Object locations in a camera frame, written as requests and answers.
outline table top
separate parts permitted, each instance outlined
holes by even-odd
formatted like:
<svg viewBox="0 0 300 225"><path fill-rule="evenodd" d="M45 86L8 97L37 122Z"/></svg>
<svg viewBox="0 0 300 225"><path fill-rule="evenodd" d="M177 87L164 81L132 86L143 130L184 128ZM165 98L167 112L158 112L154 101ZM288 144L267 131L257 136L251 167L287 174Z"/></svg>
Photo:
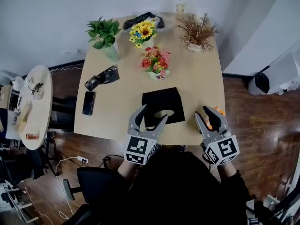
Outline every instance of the table top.
<svg viewBox="0 0 300 225"><path fill-rule="evenodd" d="M132 17L118 18L120 26ZM74 132L100 138L124 141L130 115L142 105L142 94L166 88L177 87L185 114L184 122L166 124L158 142L169 145L199 145L203 137L198 133L195 111L205 115L202 106L219 106L225 110L225 97L221 66L215 39L212 52L189 51L178 38L182 30L174 27L159 32L154 45L164 47L171 53L170 74L163 80L153 80L139 67L143 49L135 48L129 41L129 34L119 33L116 41L121 59L113 62L101 50L89 49L82 70L77 95ZM99 85L93 114L83 115L83 101L87 89L84 84L117 64L120 79Z"/></svg>
<svg viewBox="0 0 300 225"><path fill-rule="evenodd" d="M49 126L52 107L52 78L49 69L44 65L38 65L33 68L27 75L27 78L33 82L33 84L30 85L31 87L37 83L44 84L41 89L42 98L40 100L34 100L33 95L31 95L31 90L25 86L23 86L19 95L19 99L22 96L20 111L26 102L29 103L27 123L23 132L20 133L20 137L28 149L35 150L38 149L43 143L44 136ZM28 140L26 139L27 133L38 133L39 139Z"/></svg>

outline white vase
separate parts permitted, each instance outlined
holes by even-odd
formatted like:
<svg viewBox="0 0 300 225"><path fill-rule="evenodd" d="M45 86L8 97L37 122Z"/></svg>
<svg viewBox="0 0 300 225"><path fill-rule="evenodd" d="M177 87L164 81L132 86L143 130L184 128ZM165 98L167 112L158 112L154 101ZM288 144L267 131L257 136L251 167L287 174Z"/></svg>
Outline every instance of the white vase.
<svg viewBox="0 0 300 225"><path fill-rule="evenodd" d="M118 53L118 44L117 41L113 43L110 47L103 47L102 51L106 57L108 57L112 61L119 61L120 56Z"/></svg>
<svg viewBox="0 0 300 225"><path fill-rule="evenodd" d="M151 37L148 41L143 42L141 48L146 49L147 47L153 47L154 46L154 37Z"/></svg>
<svg viewBox="0 0 300 225"><path fill-rule="evenodd" d="M198 53L202 50L202 48L199 45L195 45L195 44L192 44L192 43L187 45L187 49L190 50L190 51L196 52L196 53Z"/></svg>
<svg viewBox="0 0 300 225"><path fill-rule="evenodd" d="M169 75L169 73L170 70L166 70L165 75L162 76L160 73L148 72L149 76L154 80L163 80Z"/></svg>

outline smartphone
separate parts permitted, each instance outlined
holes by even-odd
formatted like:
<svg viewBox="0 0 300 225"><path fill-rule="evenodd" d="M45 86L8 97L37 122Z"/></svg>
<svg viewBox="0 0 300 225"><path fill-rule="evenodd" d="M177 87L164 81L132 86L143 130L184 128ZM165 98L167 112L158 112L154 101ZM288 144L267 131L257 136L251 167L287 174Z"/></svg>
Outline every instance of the smartphone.
<svg viewBox="0 0 300 225"><path fill-rule="evenodd" d="M88 115L88 116L92 115L94 100L95 100L95 92L85 92L83 110L82 110L82 113L84 115Z"/></svg>

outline potted plant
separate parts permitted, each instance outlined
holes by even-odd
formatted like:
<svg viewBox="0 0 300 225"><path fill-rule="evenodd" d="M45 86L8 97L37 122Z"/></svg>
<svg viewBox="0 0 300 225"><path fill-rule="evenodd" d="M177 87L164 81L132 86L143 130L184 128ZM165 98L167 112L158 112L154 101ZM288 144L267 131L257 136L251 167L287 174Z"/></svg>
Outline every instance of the potted plant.
<svg viewBox="0 0 300 225"><path fill-rule="evenodd" d="M131 35L129 40L135 43L135 47L143 49L153 47L153 38L156 37L157 34L154 27L154 20L155 18L152 18L152 21L145 20L132 26L131 31L129 32Z"/></svg>
<svg viewBox="0 0 300 225"><path fill-rule="evenodd" d="M210 25L207 13L200 20L195 15L188 15L177 19L180 24L177 27L182 28L185 32L179 38L187 44L188 50L194 52L212 51L213 46L210 44L210 37L219 33L217 25Z"/></svg>
<svg viewBox="0 0 300 225"><path fill-rule="evenodd" d="M166 49L158 47L147 47L142 54L140 66L148 72L154 80L165 79L170 73L170 53Z"/></svg>
<svg viewBox="0 0 300 225"><path fill-rule="evenodd" d="M87 30L91 39L88 42L96 41L92 47L103 49L104 54L113 61L119 60L118 45L115 36L121 31L119 29L118 20L113 22L113 19L108 21L101 20L89 21Z"/></svg>

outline dried plant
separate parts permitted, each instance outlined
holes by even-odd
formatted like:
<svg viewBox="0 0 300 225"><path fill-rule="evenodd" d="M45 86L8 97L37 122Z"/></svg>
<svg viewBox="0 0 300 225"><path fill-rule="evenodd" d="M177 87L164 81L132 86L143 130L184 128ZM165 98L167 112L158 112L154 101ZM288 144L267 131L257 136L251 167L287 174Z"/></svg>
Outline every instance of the dried plant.
<svg viewBox="0 0 300 225"><path fill-rule="evenodd" d="M209 43L209 38L219 33L217 25L210 25L207 13L197 20L195 15L188 15L177 19L180 24L177 27L185 31L183 36L179 38L187 44L195 44L200 46L204 51L212 51L213 46Z"/></svg>

